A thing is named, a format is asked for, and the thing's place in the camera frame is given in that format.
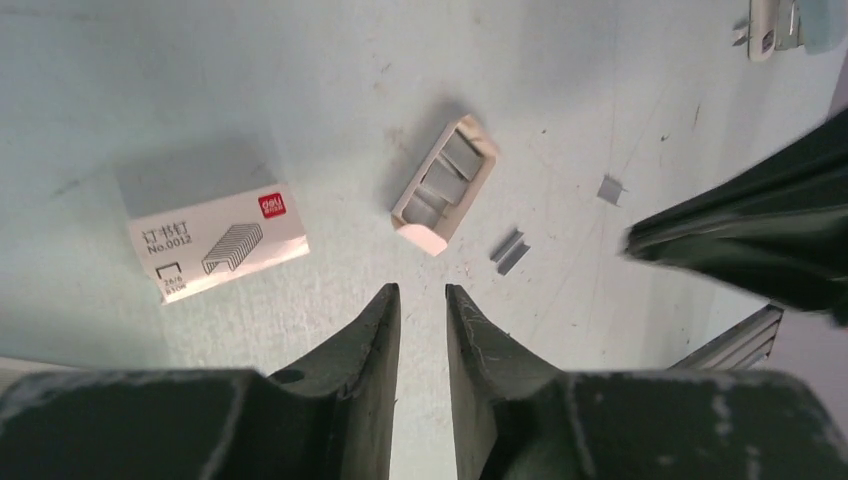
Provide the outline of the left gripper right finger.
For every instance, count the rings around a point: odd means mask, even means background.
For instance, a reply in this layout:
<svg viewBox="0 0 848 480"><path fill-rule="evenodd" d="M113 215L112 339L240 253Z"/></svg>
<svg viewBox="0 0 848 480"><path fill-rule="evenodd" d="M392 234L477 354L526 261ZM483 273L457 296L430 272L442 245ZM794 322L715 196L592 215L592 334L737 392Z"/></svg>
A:
<svg viewBox="0 0 848 480"><path fill-rule="evenodd" d="M445 289L461 479L843 479L847 441L763 370L563 371Z"/></svg>

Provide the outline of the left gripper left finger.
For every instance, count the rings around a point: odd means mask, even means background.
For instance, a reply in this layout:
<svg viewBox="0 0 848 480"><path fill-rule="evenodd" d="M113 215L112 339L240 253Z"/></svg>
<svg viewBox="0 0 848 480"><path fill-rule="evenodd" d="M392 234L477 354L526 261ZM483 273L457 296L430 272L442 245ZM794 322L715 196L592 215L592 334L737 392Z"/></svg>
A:
<svg viewBox="0 0 848 480"><path fill-rule="evenodd" d="M5 479L385 479L401 303L383 286L271 375L47 371L1 397Z"/></svg>

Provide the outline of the staple tray box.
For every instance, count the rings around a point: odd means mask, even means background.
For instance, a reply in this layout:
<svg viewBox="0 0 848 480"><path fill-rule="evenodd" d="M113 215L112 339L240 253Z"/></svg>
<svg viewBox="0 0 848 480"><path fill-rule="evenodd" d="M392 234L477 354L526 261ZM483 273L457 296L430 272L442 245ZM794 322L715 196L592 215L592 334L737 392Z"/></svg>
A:
<svg viewBox="0 0 848 480"><path fill-rule="evenodd" d="M465 115L445 127L391 210L396 233L431 256L441 254L491 175L499 148Z"/></svg>

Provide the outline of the light blue stapler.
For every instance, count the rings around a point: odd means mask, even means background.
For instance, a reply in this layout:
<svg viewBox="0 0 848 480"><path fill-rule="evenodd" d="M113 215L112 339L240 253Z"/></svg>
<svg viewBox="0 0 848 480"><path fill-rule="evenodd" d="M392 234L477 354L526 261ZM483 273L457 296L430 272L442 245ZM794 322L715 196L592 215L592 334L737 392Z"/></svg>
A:
<svg viewBox="0 0 848 480"><path fill-rule="evenodd" d="M845 0L750 0L748 14L733 27L733 45L748 59L764 62L774 53L803 49L819 55L847 37Z"/></svg>

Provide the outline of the grey staple strip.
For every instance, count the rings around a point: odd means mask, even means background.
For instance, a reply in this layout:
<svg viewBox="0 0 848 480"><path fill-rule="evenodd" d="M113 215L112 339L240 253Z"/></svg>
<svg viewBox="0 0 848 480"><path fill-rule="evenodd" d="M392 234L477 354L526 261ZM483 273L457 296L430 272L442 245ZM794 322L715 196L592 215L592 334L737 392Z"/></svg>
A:
<svg viewBox="0 0 848 480"><path fill-rule="evenodd" d="M498 275L506 276L516 264L527 254L530 246L525 243L524 233L514 229L490 255Z"/></svg>
<svg viewBox="0 0 848 480"><path fill-rule="evenodd" d="M605 175L599 185L596 196L604 202L620 207L626 199L628 190L617 178Z"/></svg>

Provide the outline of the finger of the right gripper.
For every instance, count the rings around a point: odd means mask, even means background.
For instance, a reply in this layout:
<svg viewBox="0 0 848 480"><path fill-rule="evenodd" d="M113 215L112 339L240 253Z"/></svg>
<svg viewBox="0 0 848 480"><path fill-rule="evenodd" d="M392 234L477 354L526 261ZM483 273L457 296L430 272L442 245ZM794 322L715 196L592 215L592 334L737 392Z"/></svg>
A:
<svg viewBox="0 0 848 480"><path fill-rule="evenodd" d="M847 325L847 114L630 227L628 257Z"/></svg>

